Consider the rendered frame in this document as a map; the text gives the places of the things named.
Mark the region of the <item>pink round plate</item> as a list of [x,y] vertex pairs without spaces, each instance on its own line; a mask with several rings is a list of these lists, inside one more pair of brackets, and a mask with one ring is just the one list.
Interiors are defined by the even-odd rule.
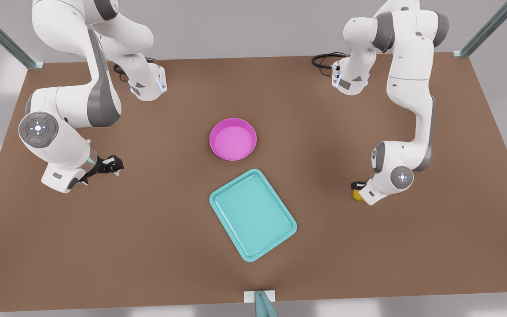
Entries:
[[242,160],[256,147],[254,127],[240,118],[227,118],[218,122],[210,132],[209,145],[213,153],[223,160]]

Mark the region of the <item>silver frame post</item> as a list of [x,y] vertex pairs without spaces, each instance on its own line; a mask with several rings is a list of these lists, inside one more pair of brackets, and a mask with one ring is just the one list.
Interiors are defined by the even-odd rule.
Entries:
[[484,26],[463,46],[461,50],[453,51],[453,57],[455,58],[468,58],[507,20],[507,1],[491,16]]
[[273,303],[276,301],[274,290],[244,291],[244,303],[255,304],[255,317],[279,317]]
[[28,70],[41,70],[43,62],[34,61],[6,32],[0,28],[0,45]]

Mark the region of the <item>teal rectangular tray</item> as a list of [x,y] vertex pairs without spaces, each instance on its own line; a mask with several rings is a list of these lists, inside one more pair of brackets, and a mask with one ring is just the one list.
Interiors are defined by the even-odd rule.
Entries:
[[253,262],[283,243],[298,225],[259,169],[213,191],[209,203],[242,259]]

